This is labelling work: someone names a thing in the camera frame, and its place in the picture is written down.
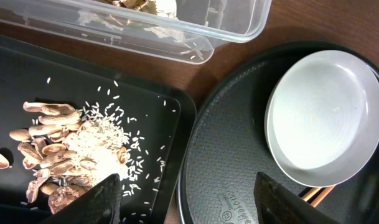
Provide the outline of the wooden chopstick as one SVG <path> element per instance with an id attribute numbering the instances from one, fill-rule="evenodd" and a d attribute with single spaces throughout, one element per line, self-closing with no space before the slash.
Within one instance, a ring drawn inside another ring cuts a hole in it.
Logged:
<path id="1" fill-rule="evenodd" d="M 330 187 L 326 187 L 324 189 L 320 189 L 320 191 L 318 191 L 318 195 L 317 197 L 312 201 L 310 202 L 310 205 L 313 206 L 313 207 L 317 207 L 318 204 L 321 203 L 321 201 L 323 201 L 323 199 L 326 198 L 326 196 L 335 188 L 335 186 L 330 186 Z"/>
<path id="2" fill-rule="evenodd" d="M 304 201 L 308 201 L 310 198 L 312 198 L 316 193 L 318 193 L 318 191 L 320 191 L 320 187 L 314 187 L 314 188 L 311 188 L 308 192 L 306 192 L 303 196 L 302 196 L 302 199 Z"/>

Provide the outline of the pale green plate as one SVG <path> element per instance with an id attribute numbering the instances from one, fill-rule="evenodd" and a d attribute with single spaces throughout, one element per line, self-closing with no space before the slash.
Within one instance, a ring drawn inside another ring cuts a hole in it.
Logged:
<path id="1" fill-rule="evenodd" d="M 278 167 L 308 187 L 349 180 L 379 143 L 379 81 L 360 57 L 322 50 L 292 65 L 275 85 L 264 132 Z"/>

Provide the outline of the brown food wrapper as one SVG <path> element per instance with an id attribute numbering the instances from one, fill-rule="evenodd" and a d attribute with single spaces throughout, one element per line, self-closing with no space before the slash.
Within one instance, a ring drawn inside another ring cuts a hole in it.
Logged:
<path id="1" fill-rule="evenodd" d="M 98 2 L 111 4 L 117 7 L 132 9 L 135 11 L 156 14 L 156 3 L 149 0 L 95 0 Z"/>

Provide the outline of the food scraps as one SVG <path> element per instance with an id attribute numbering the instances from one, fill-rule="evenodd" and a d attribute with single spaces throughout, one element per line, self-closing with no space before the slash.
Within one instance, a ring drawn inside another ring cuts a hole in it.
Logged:
<path id="1" fill-rule="evenodd" d="M 27 203 L 44 194 L 50 213 L 58 212 L 111 174 L 119 175 L 122 199 L 126 196 L 124 182 L 133 181 L 136 172 L 128 146 L 139 143 L 115 115 L 103 114 L 97 106 L 77 109 L 68 103 L 26 101 L 22 107 L 37 114 L 28 128 L 9 133 L 24 157 L 23 167 L 32 171 Z M 10 160 L 0 155 L 0 170 L 10 168 Z"/>

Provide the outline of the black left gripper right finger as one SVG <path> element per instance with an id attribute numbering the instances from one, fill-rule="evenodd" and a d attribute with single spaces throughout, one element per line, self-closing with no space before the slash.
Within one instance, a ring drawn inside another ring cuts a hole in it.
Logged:
<path id="1" fill-rule="evenodd" d="M 260 224 L 337 224 L 264 172 L 256 174 L 254 198 Z"/>

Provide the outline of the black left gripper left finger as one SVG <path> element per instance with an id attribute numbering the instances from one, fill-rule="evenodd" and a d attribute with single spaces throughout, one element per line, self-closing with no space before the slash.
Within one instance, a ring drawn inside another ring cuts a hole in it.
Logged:
<path id="1" fill-rule="evenodd" d="M 119 224 L 121 187 L 119 175 L 111 174 L 41 224 Z"/>

